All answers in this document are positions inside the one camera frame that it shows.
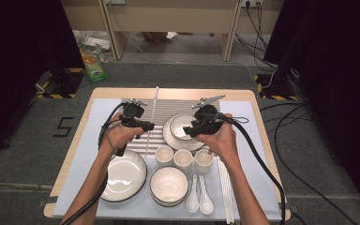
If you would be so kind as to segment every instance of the gray floor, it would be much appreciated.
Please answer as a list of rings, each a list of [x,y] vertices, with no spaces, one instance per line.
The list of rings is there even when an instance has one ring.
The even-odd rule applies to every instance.
[[[254,37],[244,37],[253,43]],[[105,65],[109,79],[89,83],[84,77],[74,99],[36,98],[24,114],[12,136],[10,147],[0,150],[0,224],[59,224],[58,219],[43,216],[44,201],[67,153],[93,89],[99,86],[183,87],[249,89],[255,92],[261,108],[289,101],[258,97],[250,78],[266,73],[256,67],[253,57],[234,41],[230,62],[222,62],[218,38],[209,34],[179,35],[172,42],[154,45],[133,34],[120,61]],[[360,197],[344,168],[332,159],[330,149],[311,117],[308,108],[292,116],[301,116],[277,133],[279,118],[294,106],[278,106],[262,111],[282,184],[292,210],[306,224],[351,224],[332,205],[295,178],[281,162],[335,203],[360,224]],[[72,127],[67,138],[53,138],[61,117]],[[99,220],[96,224],[114,224]],[[129,224],[176,224],[164,221],[132,221]],[[292,217],[286,224],[302,224]]]

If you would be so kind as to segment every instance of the white chopstick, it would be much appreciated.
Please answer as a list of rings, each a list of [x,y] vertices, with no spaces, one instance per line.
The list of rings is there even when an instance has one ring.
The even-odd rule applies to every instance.
[[[226,181],[226,189],[227,189],[227,200],[228,200],[228,205],[229,205],[229,216],[230,216],[230,222],[234,223],[234,218],[233,218],[233,196],[232,196],[232,184],[231,184],[231,180],[230,180],[230,175],[227,171],[227,168],[225,167],[225,165],[223,164],[223,169],[224,169],[224,176],[225,176],[225,181]]]
[[[221,192],[223,194],[224,209],[227,224],[234,223],[233,218],[233,197],[231,194],[231,180],[224,163],[217,157],[218,172],[220,174]]]
[[[220,157],[217,157],[217,166],[218,166],[218,173],[220,175],[220,184],[221,184],[221,194],[223,195],[223,203],[224,203],[224,212],[226,214],[226,222],[230,224],[230,216],[228,210],[228,204],[226,201],[226,191],[225,191],[225,184],[224,184],[224,177],[223,177],[223,169],[222,169],[222,162]]]
[[[151,121],[150,121],[151,123],[153,123],[153,121],[154,121],[155,107],[157,105],[157,98],[158,98],[158,90],[159,90],[159,87],[157,86],[156,93],[154,96],[153,113],[151,114]],[[147,145],[145,146],[145,153],[144,153],[145,158],[147,158],[148,144],[150,143],[150,133],[151,133],[150,130],[148,130]]]

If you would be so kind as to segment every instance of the white plate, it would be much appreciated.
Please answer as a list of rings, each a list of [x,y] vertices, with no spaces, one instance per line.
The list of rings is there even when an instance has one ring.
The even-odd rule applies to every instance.
[[[137,153],[126,150],[122,157],[115,157],[108,166],[108,181],[101,198],[121,202],[133,197],[143,187],[147,165]]]
[[[177,115],[172,116],[163,125],[163,129],[162,129],[163,140],[165,140],[165,142],[173,149],[176,149],[176,150],[187,149],[188,151],[195,151],[195,150],[199,149],[200,147],[202,147],[204,145],[204,143],[197,142],[195,140],[195,138],[193,138],[193,139],[191,138],[189,140],[181,140],[172,135],[172,131],[171,131],[172,121],[175,118],[177,118],[179,116],[183,116],[183,115],[184,115],[183,118],[188,118],[189,121],[187,122],[187,121],[183,120],[182,123],[179,123],[179,124],[189,123],[191,125],[191,121],[193,119],[195,119],[194,117],[192,117],[192,115],[190,113],[183,113],[183,114],[177,114]]]

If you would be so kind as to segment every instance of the bowl rim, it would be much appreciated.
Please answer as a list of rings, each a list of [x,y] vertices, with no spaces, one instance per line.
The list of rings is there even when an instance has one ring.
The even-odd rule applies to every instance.
[[[172,135],[172,132],[170,131],[170,125],[172,120],[181,114],[191,114],[191,113],[179,113],[176,115],[171,116],[166,122],[163,124],[162,127],[162,136],[163,140],[166,144],[168,144],[173,150],[179,150],[179,149],[187,149],[190,152],[196,151],[200,149],[202,146],[204,146],[204,142],[198,142],[196,139],[191,140],[180,140]]]
[[[137,155],[140,156],[140,154],[138,154],[137,152],[135,152],[135,151],[133,151],[133,150],[126,149],[125,151],[133,152],[134,154],[137,154]],[[106,202],[109,202],[109,203],[120,203],[120,202],[123,202],[123,201],[126,201],[126,200],[129,200],[129,199],[133,198],[137,193],[139,193],[139,192],[143,189],[143,187],[144,187],[144,185],[145,185],[145,182],[146,182],[146,180],[147,180],[147,177],[148,177],[148,167],[147,167],[147,163],[145,162],[144,158],[143,158],[142,156],[140,156],[140,158],[142,159],[142,162],[143,162],[144,165],[145,165],[145,177],[144,177],[144,179],[143,179],[143,181],[142,181],[142,184],[141,184],[140,188],[139,188],[138,190],[136,190],[132,195],[128,196],[128,197],[125,198],[125,199],[121,199],[121,200],[107,200],[107,199],[104,199],[104,198],[101,197],[101,196],[100,196],[100,199],[102,199],[102,200],[104,200],[104,201],[106,201]]]
[[[185,149],[185,148],[179,149],[179,150],[177,150],[177,151],[174,153],[174,155],[173,155],[173,162],[174,162],[174,164],[180,166],[180,164],[178,164],[178,162],[176,161],[176,155],[177,155],[177,154],[181,154],[182,152],[184,152],[184,153],[186,153],[187,155],[191,156],[191,161],[190,161],[189,163],[187,163],[187,165],[181,165],[181,167],[187,167],[187,166],[189,166],[190,164],[192,164],[193,156],[192,156],[192,153],[191,153],[190,151],[188,151],[187,149]]]
[[[158,156],[157,156],[157,152],[158,152],[158,149],[159,148],[161,148],[161,147],[168,147],[171,151],[171,157],[168,159],[168,160],[166,160],[166,161],[164,161],[164,160],[161,160],[161,158],[159,158]],[[157,149],[156,149],[156,151],[155,151],[155,153],[154,153],[154,157],[158,160],[158,161],[160,161],[160,162],[170,162],[172,159],[173,159],[173,157],[174,157],[174,151],[173,151],[173,149],[169,146],[169,145],[167,145],[167,144],[162,144],[162,145],[160,145]]]
[[[199,150],[196,154],[195,154],[195,162],[198,164],[198,165],[201,165],[201,166],[210,166],[213,164],[213,161],[215,160],[215,157],[212,154],[210,154],[212,160],[209,162],[209,164],[202,164],[199,160],[198,160],[198,155],[199,154],[202,154],[203,152],[208,152],[209,153],[209,149],[201,149]]]
[[[180,114],[177,114],[174,116],[173,120],[171,121],[171,123],[169,124],[169,131],[171,132],[171,134],[174,136],[174,138],[178,139],[178,140],[181,140],[181,141],[190,141],[192,140],[193,138],[191,138],[189,135],[186,135],[186,136],[189,136],[189,138],[179,138],[177,137],[174,133],[173,133],[173,122],[176,120],[176,119],[181,119],[181,117],[186,117],[186,116],[189,116],[191,117],[191,121],[195,120],[195,117],[192,115],[192,114],[188,114],[188,113],[180,113]]]
[[[152,179],[153,179],[154,175],[156,175],[157,172],[162,171],[162,170],[166,170],[166,169],[171,169],[171,170],[179,171],[179,172],[180,172],[181,174],[183,174],[184,177],[186,178],[186,181],[187,181],[186,193],[185,193],[180,199],[178,199],[178,200],[170,201],[170,202],[168,202],[168,201],[163,201],[163,200],[161,200],[157,195],[154,194],[154,191],[153,191],[153,189],[152,189]],[[183,173],[181,170],[179,170],[179,169],[177,169],[177,168],[174,168],[174,167],[162,167],[162,168],[156,170],[156,171],[151,175],[151,178],[150,178],[150,191],[151,191],[151,194],[153,195],[153,199],[154,199],[158,204],[160,204],[160,205],[163,205],[162,203],[173,204],[173,205],[163,205],[163,206],[175,206],[175,205],[179,204],[180,202],[182,202],[182,201],[186,198],[187,193],[188,193],[188,189],[189,189],[189,181],[188,181],[188,178],[187,178],[186,174]]]

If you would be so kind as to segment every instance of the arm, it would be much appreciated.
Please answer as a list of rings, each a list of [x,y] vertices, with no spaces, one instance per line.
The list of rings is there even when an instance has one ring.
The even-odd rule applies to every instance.
[[[199,142],[207,143],[210,151],[223,161],[232,181],[233,194],[243,225],[269,224],[242,170],[236,147],[235,131],[230,123],[224,122],[214,135],[198,135]]]
[[[112,120],[117,120],[118,118],[119,113],[117,113]],[[126,143],[130,142],[134,136],[142,134],[143,130],[140,127],[130,128],[119,125],[108,130],[104,135],[97,157],[92,164],[89,174],[87,174],[80,191],[64,215],[61,223],[81,209],[96,195],[96,193],[98,193],[107,173],[110,160],[116,151],[125,146]],[[98,201],[72,224],[94,224],[97,210]]]

